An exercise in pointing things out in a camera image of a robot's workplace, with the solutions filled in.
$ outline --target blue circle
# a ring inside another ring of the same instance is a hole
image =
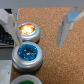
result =
[[[18,49],[17,53],[22,60],[32,61],[37,57],[38,50],[33,45],[23,44],[22,47]]]

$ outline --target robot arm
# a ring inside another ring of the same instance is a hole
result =
[[[21,47],[22,39],[13,14],[9,14],[4,9],[0,9],[0,24],[4,27],[4,30],[12,36],[17,45]]]
[[[74,23],[84,16],[84,7],[73,7],[71,10],[64,14],[62,24],[59,24],[57,34],[57,48],[60,48],[67,36],[69,30],[72,29]]]

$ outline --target brown table surface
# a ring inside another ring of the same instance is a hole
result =
[[[84,84],[84,18],[75,23],[61,48],[56,46],[58,24],[70,7],[19,9],[18,24],[33,22],[40,28],[43,65],[34,74],[43,84]],[[11,81],[20,76],[12,67]]]

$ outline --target wooden surface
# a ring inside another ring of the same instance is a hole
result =
[[[58,24],[70,8],[19,9],[18,24],[33,22],[40,28],[43,65],[34,74],[43,84],[84,84],[84,18],[75,23],[61,48],[56,46]],[[11,81],[20,76],[12,67]]]

